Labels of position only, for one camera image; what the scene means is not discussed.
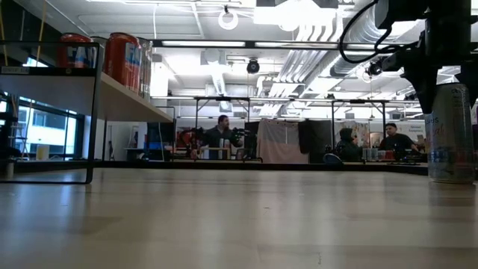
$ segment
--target can label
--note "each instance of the can label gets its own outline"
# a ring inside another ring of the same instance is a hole
[[[443,84],[436,92],[433,111],[425,117],[429,177],[437,182],[473,182],[468,90],[462,84]]]
[[[69,67],[94,68],[96,65],[96,48],[68,47],[66,53]]]
[[[125,45],[126,87],[137,93],[140,86],[141,51],[133,43]]]

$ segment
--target wooden shelf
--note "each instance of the wooden shelf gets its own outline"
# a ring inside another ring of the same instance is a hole
[[[91,115],[94,70],[2,67],[0,90],[57,108]],[[145,99],[102,73],[98,118],[108,121],[168,123],[173,119]]]

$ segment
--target person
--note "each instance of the person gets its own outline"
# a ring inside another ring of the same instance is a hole
[[[337,143],[338,156],[342,161],[360,161],[361,147],[357,146],[357,136],[351,128],[342,128],[339,131],[341,140]]]
[[[224,140],[229,140],[229,142],[235,147],[240,147],[243,145],[239,137],[232,135],[232,131],[229,128],[229,118],[226,115],[219,116],[219,119],[217,119],[217,125],[214,128],[206,131],[202,145],[209,145],[209,147],[220,147],[221,138]],[[219,151],[209,150],[209,159],[219,159]]]
[[[387,137],[380,143],[380,150],[405,150],[413,149],[418,151],[417,146],[412,139],[405,134],[397,133],[397,125],[395,123],[387,123],[385,125]]]

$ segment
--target red container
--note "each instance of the red container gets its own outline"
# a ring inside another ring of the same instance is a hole
[[[129,34],[112,33],[106,42],[105,73],[136,94],[140,91],[140,41]]]
[[[92,43],[93,39],[80,34],[66,33],[60,37],[61,42]],[[57,66],[63,68],[94,68],[96,65],[96,48],[66,47],[58,48]]]

